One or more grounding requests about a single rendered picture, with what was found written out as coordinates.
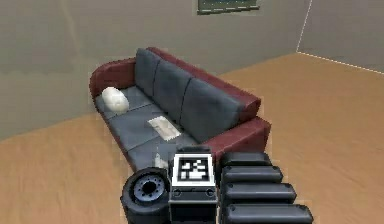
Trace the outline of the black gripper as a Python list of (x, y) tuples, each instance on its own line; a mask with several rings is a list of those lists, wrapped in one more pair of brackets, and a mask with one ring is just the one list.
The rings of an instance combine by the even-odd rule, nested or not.
[(128, 224), (169, 224), (169, 191), (165, 169), (136, 171), (125, 182), (120, 197)]

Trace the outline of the red sofa with grey cushions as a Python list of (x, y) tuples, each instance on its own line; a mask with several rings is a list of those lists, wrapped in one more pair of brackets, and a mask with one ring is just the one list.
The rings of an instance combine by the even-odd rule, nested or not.
[[(129, 101), (125, 113), (110, 111), (102, 91), (115, 87)], [(258, 116), (261, 99), (156, 47), (108, 62), (91, 75), (89, 91), (130, 168), (165, 161), (177, 147), (206, 145), (213, 158), (231, 151), (263, 151), (271, 124)], [(181, 133), (163, 140), (148, 123), (164, 116)]]

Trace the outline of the small white object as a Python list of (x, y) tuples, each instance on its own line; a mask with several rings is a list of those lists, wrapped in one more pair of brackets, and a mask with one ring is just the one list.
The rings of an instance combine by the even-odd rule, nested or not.
[(163, 160), (160, 156), (159, 153), (157, 153), (155, 155), (155, 159), (154, 159), (154, 166), (155, 167), (158, 167), (158, 168), (164, 168), (164, 169), (167, 169), (168, 168), (168, 162)]

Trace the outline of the white newspaper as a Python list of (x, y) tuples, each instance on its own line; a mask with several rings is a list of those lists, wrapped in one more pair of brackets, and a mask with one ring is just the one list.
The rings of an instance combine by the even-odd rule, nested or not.
[(177, 130), (176, 127), (164, 116), (155, 117), (148, 121), (148, 123), (156, 130), (160, 137), (169, 141), (174, 138), (177, 138), (181, 133)]

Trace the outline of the white pillow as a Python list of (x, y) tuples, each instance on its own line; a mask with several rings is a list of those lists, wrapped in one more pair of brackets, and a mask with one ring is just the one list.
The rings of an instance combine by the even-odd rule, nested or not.
[(107, 87), (102, 91), (102, 99), (106, 107), (114, 113), (125, 113), (129, 110), (129, 101), (124, 93), (115, 87)]

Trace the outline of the dark framed wall picture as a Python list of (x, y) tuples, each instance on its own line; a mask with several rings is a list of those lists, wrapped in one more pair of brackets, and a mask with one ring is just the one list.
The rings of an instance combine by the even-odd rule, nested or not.
[(197, 14), (210, 15), (259, 10), (258, 0), (197, 0)]

